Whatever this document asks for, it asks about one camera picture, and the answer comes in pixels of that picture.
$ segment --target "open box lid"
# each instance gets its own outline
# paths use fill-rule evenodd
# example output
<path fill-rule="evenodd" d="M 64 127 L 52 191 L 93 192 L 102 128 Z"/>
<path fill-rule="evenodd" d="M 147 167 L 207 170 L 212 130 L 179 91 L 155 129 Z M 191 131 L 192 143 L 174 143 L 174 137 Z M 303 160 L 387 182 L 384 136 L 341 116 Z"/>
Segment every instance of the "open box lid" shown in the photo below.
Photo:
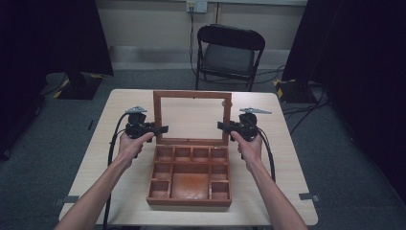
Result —
<path fill-rule="evenodd" d="M 217 122 L 230 124 L 232 94 L 203 91 L 153 91 L 155 126 L 169 126 L 158 145 L 228 146 Z"/>

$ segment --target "person's left hand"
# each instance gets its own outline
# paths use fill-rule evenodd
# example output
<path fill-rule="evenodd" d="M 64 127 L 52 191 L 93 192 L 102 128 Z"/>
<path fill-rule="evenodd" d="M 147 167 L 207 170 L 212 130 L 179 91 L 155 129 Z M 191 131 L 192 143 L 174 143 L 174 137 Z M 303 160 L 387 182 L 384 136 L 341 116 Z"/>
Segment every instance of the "person's left hand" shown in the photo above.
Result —
<path fill-rule="evenodd" d="M 143 143 L 153 137 L 153 132 L 148 132 L 137 139 L 131 139 L 125 132 L 120 136 L 119 155 L 129 161 L 131 166 L 132 159 L 143 149 Z"/>

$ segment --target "gray carpet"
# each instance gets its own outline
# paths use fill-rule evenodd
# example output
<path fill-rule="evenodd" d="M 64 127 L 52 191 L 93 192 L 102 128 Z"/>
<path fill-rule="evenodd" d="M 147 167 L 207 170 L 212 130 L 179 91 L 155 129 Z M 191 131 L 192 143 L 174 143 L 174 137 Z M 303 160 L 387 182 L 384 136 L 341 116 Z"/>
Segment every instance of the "gray carpet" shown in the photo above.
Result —
<path fill-rule="evenodd" d="M 260 75 L 257 81 L 273 76 Z M 44 92 L 57 86 L 62 77 L 48 76 Z M 61 210 L 55 200 L 69 193 L 115 88 L 194 89 L 194 77 L 191 70 L 120 70 L 103 80 L 93 101 L 56 100 L 47 95 L 39 115 L 12 146 L 11 159 L 0 162 L 1 230 L 54 228 Z M 200 82 L 200 89 L 246 91 L 243 84 L 207 82 Z M 275 89 L 269 81 L 255 84 L 253 91 Z M 314 88 L 316 97 L 321 92 Z M 306 106 L 282 104 L 283 109 Z M 288 127 L 292 129 L 304 115 L 286 115 Z M 292 140 L 309 190 L 321 199 L 315 202 L 319 223 L 311 229 L 406 229 L 402 202 L 375 164 L 350 140 L 349 128 L 331 105 L 307 116 Z"/>

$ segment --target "person's arm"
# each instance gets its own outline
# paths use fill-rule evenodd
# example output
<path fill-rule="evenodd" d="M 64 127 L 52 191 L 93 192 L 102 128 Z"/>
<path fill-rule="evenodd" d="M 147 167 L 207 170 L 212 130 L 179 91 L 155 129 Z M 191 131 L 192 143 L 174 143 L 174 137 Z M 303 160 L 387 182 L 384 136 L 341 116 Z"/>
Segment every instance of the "person's arm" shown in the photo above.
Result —
<path fill-rule="evenodd" d="M 152 137 L 153 133 L 149 132 L 138 139 L 130 139 L 123 133 L 120 137 L 119 155 L 66 213 L 56 229 L 92 229 L 123 172 L 131 166 L 134 157 L 141 152 L 143 143 Z"/>
<path fill-rule="evenodd" d="M 246 142 L 237 132 L 231 132 L 238 142 L 247 170 L 254 177 L 274 229 L 307 229 L 302 217 L 274 182 L 261 160 L 262 140 L 258 135 Z"/>

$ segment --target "person's right hand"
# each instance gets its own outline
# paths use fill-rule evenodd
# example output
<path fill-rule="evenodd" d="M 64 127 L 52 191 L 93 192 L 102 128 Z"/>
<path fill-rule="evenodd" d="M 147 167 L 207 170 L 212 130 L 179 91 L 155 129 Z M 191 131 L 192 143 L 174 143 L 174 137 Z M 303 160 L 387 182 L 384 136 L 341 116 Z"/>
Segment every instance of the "person's right hand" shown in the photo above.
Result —
<path fill-rule="evenodd" d="M 257 135 L 253 141 L 247 142 L 236 131 L 232 131 L 231 135 L 238 142 L 238 152 L 242 154 L 246 163 L 247 170 L 249 172 L 252 172 L 251 168 L 253 164 L 262 162 L 260 158 L 262 150 L 262 139 L 259 135 Z"/>

